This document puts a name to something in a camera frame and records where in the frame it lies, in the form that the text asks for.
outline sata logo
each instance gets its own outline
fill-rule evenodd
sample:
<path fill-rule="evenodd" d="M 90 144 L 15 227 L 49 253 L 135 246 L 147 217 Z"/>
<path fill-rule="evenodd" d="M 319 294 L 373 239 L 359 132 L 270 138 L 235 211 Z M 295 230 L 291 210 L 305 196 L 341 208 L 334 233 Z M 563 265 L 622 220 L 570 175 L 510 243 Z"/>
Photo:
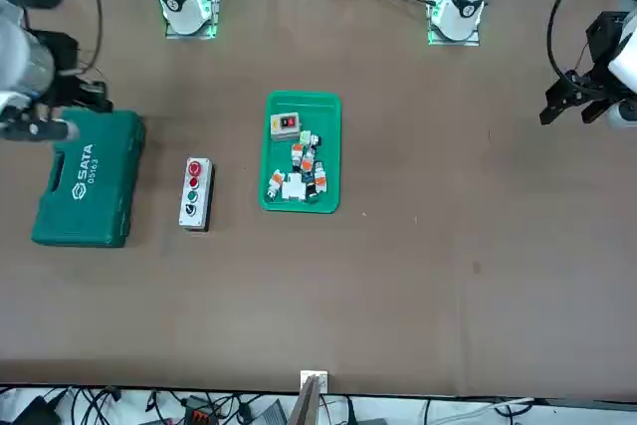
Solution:
<path fill-rule="evenodd" d="M 80 169 L 78 170 L 78 182 L 71 190 L 71 195 L 76 201 L 81 201 L 87 194 L 87 183 L 96 182 L 96 170 L 98 169 L 98 161 L 93 156 L 93 145 L 87 144 L 82 153 L 80 161 Z"/>
<path fill-rule="evenodd" d="M 84 183 L 76 183 L 71 190 L 71 194 L 73 195 L 73 199 L 80 201 L 84 198 L 84 195 L 87 194 L 87 185 Z"/>

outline electrical component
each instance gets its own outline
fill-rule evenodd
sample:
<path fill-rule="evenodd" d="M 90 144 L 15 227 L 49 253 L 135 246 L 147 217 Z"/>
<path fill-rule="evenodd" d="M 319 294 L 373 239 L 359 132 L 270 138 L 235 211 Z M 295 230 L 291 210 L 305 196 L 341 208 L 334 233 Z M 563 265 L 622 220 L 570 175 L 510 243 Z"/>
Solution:
<path fill-rule="evenodd" d="M 303 158 L 303 145 L 295 143 L 292 145 L 292 171 L 301 171 L 301 160 Z"/>
<path fill-rule="evenodd" d="M 270 116 L 270 138 L 273 141 L 296 139 L 301 133 L 298 113 L 279 113 Z"/>
<path fill-rule="evenodd" d="M 290 173 L 288 178 L 283 182 L 281 196 L 285 200 L 297 199 L 299 201 L 306 200 L 306 184 L 303 183 L 300 173 Z"/>
<path fill-rule="evenodd" d="M 306 196 L 309 199 L 316 198 L 319 194 L 317 193 L 317 184 L 314 180 L 306 181 Z"/>
<path fill-rule="evenodd" d="M 208 158 L 188 158 L 181 193 L 179 226 L 188 231 L 208 231 L 213 181 L 214 166 Z"/>
<path fill-rule="evenodd" d="M 281 185 L 283 184 L 285 178 L 286 175 L 279 169 L 272 173 L 272 178 L 270 178 L 270 185 L 268 186 L 268 197 L 270 199 L 275 199 L 277 197 L 277 194 L 279 194 L 279 190 L 281 189 Z"/>
<path fill-rule="evenodd" d="M 315 164 L 315 184 L 317 193 L 327 193 L 327 175 L 322 167 L 322 162 L 317 161 Z"/>
<path fill-rule="evenodd" d="M 315 164 L 315 154 L 316 151 L 313 148 L 308 148 L 308 151 L 306 151 L 301 161 L 301 171 L 303 173 L 310 173 L 312 171 L 312 167 Z"/>
<path fill-rule="evenodd" d="M 62 420 L 56 413 L 56 408 L 66 393 L 65 389 L 50 402 L 42 396 L 37 396 L 12 423 L 15 425 L 59 425 Z"/>
<path fill-rule="evenodd" d="M 217 425 L 213 403 L 191 395 L 186 401 L 184 425 Z"/>
<path fill-rule="evenodd" d="M 299 141 L 303 146 L 313 146 L 314 148 L 320 146 L 320 144 L 322 143 L 320 136 L 318 136 L 317 134 L 312 134 L 312 132 L 309 130 L 301 132 Z"/>

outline brown table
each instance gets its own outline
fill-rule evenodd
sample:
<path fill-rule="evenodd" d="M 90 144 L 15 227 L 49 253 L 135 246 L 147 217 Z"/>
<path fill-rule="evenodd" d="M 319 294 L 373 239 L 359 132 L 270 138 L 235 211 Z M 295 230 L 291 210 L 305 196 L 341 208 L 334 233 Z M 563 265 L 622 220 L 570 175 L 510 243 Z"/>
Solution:
<path fill-rule="evenodd" d="M 428 48 L 401 0 L 224 0 L 210 43 L 104 1 L 100 68 L 148 127 L 131 234 L 32 244 L 50 148 L 1 145 L 0 379 L 294 390 L 326 368 L 338 392 L 635 397 L 637 135 L 539 125 L 553 0 L 490 0 L 480 48 Z M 609 8 L 565 0 L 564 68 Z M 32 22 L 89 49 L 95 17 Z M 342 99 L 333 215 L 259 206 L 274 90 Z M 189 154 L 217 165 L 206 235 L 177 225 Z"/>

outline control box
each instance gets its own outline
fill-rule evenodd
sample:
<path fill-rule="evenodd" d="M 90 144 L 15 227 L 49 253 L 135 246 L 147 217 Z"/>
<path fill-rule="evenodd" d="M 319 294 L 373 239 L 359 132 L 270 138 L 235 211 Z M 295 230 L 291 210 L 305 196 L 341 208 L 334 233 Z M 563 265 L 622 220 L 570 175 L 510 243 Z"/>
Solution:
<path fill-rule="evenodd" d="M 208 158 L 188 158 L 181 192 L 179 226 L 208 231 L 214 166 Z"/>
<path fill-rule="evenodd" d="M 270 138 L 273 141 L 297 139 L 301 134 L 298 113 L 279 113 L 270 116 Z"/>

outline plastic tray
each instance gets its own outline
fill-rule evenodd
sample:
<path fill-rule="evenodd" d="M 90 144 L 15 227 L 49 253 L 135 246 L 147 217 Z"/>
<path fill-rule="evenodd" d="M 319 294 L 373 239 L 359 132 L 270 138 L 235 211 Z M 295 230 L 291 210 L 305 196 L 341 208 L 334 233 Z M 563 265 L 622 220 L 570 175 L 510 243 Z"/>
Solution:
<path fill-rule="evenodd" d="M 270 116 L 296 111 L 301 130 L 309 129 L 320 135 L 322 145 L 317 149 L 316 161 L 322 161 L 327 175 L 327 192 L 311 201 L 284 201 L 281 193 L 270 200 L 267 196 L 272 173 L 292 172 L 292 144 L 294 141 L 270 139 Z M 266 105 L 261 152 L 261 183 L 259 200 L 268 211 L 299 213 L 333 213 L 340 201 L 340 99 L 335 94 L 317 92 L 272 92 Z"/>

